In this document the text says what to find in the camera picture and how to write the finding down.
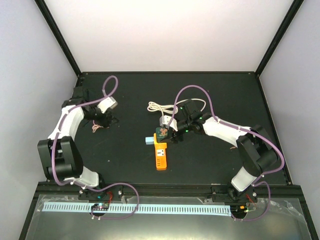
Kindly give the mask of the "green cube socket adapter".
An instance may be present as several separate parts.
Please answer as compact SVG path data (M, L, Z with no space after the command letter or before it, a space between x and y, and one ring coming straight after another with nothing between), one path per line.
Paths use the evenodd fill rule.
M165 127L155 129L156 141L158 143L170 143L172 141L172 130Z

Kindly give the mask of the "orange power strip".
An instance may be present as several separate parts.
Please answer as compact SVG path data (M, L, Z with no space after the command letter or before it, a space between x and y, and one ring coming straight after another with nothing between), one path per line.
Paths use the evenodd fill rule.
M155 167L157 171L164 171L167 169L167 143L158 142L157 134L153 134L153 144L155 149Z

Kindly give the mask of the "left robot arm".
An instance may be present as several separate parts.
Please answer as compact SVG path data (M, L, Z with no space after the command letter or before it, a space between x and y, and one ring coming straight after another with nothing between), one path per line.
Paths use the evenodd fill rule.
M118 119L112 114L117 104L112 96L90 102L86 88L73 89L72 97L61 106L61 116L53 132L37 144L47 180L90 188L89 193L97 200L107 195L108 188L101 174L85 167L75 137L83 120L93 121L102 128L117 123Z

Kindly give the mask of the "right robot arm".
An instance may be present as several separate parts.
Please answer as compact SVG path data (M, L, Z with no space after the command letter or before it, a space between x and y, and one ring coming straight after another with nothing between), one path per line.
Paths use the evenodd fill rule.
M259 125L242 127L210 113L203 114L192 99L174 108L181 113L180 118L164 115L159 120L167 129L164 142L176 143L183 140L183 134L194 132L221 139L238 149L242 167L227 189L228 198L234 202L240 201L246 195L245 190L280 159L268 133Z

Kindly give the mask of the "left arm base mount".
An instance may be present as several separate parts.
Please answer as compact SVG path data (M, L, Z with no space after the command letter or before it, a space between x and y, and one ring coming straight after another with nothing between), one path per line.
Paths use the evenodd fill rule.
M79 199L89 201L103 201L110 202L113 199L113 193L110 189L104 191L92 191L87 187L80 186Z

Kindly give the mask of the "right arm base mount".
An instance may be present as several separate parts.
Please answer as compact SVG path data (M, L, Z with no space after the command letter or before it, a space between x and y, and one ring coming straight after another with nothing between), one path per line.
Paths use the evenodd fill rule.
M258 201L252 186L249 186L244 191L238 191L231 184L212 185L211 192L214 202L242 204L250 201L256 203Z

